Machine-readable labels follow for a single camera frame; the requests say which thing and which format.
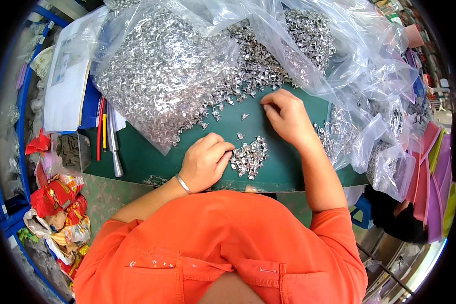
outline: white label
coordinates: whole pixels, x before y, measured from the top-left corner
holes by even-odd
[[[17,240],[15,239],[15,236],[9,237],[9,243],[10,243],[10,248],[13,249],[15,246],[18,245]]]

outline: floor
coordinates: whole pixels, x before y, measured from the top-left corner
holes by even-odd
[[[100,230],[103,223],[117,210],[134,199],[152,191],[152,186],[135,184],[115,179],[107,179],[94,175],[83,174],[85,186],[81,190],[88,202],[86,214],[91,222],[91,240]],[[307,205],[304,192],[277,194],[277,200],[284,204],[292,214],[308,227],[311,224],[312,212]],[[368,230],[353,225],[357,242],[361,242]]]

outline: paper document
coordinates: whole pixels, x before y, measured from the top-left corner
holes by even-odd
[[[65,27],[56,43],[49,70],[44,101],[44,131],[75,131],[81,124],[86,81],[91,61],[77,54],[63,52],[89,25],[104,18],[108,7],[102,6]]]
[[[127,119],[125,119],[120,113],[118,113],[117,110],[115,110],[115,121],[116,121],[116,128],[115,128],[115,131],[118,132],[120,131],[121,129],[127,127],[126,125],[126,122],[127,122]],[[96,118],[96,126],[98,127],[98,123],[99,123],[99,118],[97,117]]]

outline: shirt pocket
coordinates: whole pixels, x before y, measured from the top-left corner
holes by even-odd
[[[286,303],[333,303],[333,291],[327,272],[285,275],[281,293]]]
[[[179,269],[125,267],[122,298],[125,304],[176,303]]]

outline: stool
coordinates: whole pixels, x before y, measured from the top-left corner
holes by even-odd
[[[356,202],[355,210],[351,211],[351,222],[358,227],[364,228],[364,229],[370,229],[373,227],[373,217],[371,216],[371,203],[369,200],[367,200],[364,196],[365,194],[362,194],[358,201]],[[357,219],[354,218],[354,215],[361,210],[363,213],[363,216],[361,218],[361,222]]]

